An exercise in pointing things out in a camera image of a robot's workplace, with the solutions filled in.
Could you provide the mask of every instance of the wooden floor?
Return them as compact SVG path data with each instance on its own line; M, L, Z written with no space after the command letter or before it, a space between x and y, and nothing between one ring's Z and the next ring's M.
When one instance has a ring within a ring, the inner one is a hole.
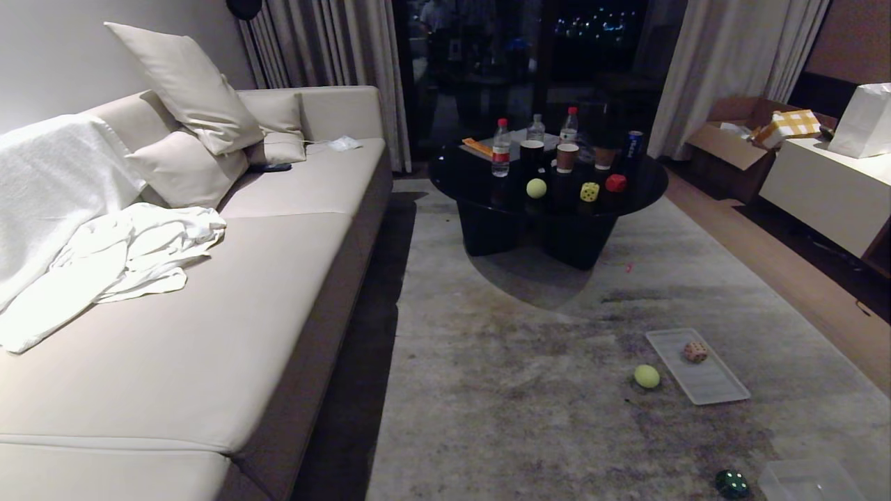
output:
M867 316L857 299L733 207L669 171L666 196L705 228L891 396L891 326Z

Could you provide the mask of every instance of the throw pillow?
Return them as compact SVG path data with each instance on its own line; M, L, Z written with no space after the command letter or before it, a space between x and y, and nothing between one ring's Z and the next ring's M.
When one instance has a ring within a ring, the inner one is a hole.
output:
M300 130L300 96L296 89L240 90L238 96L264 132Z
M267 132L262 143L250 146L245 152L250 165L295 163L307 159L303 133L300 131Z
M139 60L161 101L215 155L263 139L257 119L189 37L106 22Z
M140 148L127 160L171 208L215 209L248 168L244 152L212 155L185 130Z

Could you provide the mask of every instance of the white blanket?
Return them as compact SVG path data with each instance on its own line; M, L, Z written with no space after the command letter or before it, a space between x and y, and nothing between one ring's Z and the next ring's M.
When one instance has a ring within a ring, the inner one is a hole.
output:
M21 353L93 302L182 289L181 267L207 256L224 231L213 209L150 203L83 224L46 274L0 313L0 346Z
M145 182L103 121L63 115L0 136L0 311L46 272L86 221L124 209Z

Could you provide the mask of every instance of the coffee table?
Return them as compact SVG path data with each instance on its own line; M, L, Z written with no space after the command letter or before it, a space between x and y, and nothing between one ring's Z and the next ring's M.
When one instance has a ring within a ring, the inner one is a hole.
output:
M544 155L550 166L555 152ZM511 162L507 177L492 176L491 163L466 152L457 144L444 147L430 163L430 180L458 202L464 249L470 256L486 256L516 248L523 236L535 232L549 256L578 269L591 269L601 255L618 218L657 201L668 187L665 169L644 156L633 172L626 172L623 193L607 193L582 202L583 183L602 177L593 165L577 162L571 174L524 172L519 160ZM533 200L526 194L532 176L548 185L547 194Z

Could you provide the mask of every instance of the curtain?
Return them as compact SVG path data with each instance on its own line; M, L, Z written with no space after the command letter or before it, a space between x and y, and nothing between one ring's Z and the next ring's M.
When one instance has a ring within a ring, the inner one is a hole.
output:
M266 0L241 35L258 88L379 88L390 165L411 172L389 0Z
M690 0L650 134L649 156L689 158L684 142L718 99L789 99L829 2Z

